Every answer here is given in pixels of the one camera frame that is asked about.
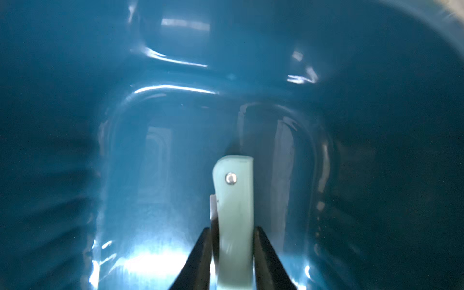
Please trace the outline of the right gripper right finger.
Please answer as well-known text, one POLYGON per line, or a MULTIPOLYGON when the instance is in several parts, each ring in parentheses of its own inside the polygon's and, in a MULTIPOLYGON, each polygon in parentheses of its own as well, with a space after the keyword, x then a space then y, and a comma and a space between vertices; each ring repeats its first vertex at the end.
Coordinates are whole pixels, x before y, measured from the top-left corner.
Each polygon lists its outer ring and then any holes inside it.
POLYGON ((258 290, 296 290, 262 227, 254 228, 254 269, 258 290))

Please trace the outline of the right teal storage box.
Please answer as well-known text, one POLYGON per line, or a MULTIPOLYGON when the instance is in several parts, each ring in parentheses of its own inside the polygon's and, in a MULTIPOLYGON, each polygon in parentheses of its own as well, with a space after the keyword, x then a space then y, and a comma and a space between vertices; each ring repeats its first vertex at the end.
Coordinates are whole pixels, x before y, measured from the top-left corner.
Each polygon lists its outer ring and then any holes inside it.
POLYGON ((298 290, 464 287, 464 22, 443 1, 2 1, 1 288, 167 290, 212 171, 298 290))

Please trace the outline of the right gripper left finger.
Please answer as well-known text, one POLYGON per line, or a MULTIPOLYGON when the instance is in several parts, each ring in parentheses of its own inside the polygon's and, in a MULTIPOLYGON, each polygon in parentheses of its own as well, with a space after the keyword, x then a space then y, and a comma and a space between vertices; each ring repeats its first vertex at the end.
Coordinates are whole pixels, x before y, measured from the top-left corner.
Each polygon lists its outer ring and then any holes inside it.
POLYGON ((170 290, 208 290, 212 261, 211 229, 204 228, 170 290))

